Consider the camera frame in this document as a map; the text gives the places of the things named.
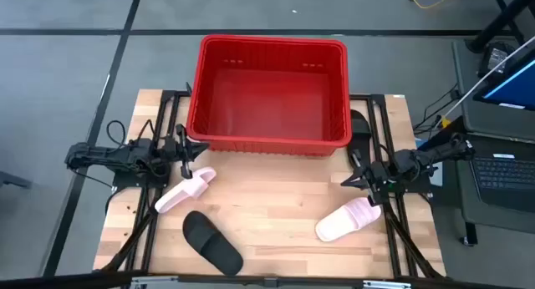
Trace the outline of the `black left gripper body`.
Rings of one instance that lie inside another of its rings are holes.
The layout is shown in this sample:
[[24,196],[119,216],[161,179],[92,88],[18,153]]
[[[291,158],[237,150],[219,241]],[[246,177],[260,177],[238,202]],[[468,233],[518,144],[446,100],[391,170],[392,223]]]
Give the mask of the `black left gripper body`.
[[165,137],[165,158],[170,163],[180,161],[181,176],[184,179],[191,179],[192,172],[189,167],[191,156],[186,137],[186,129],[182,124],[176,126],[176,135],[178,136],[178,140],[175,140],[170,134]]

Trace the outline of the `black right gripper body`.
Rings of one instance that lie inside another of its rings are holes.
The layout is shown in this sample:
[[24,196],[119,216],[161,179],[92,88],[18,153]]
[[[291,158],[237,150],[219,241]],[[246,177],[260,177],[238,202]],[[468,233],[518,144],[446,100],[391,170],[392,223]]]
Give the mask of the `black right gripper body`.
[[371,205],[382,205],[390,200],[395,193],[395,181],[390,178],[383,161],[374,161],[366,165],[358,150],[352,151],[352,161],[355,163],[354,170],[363,171],[363,180],[368,182],[367,187],[356,187],[368,191],[368,201]]

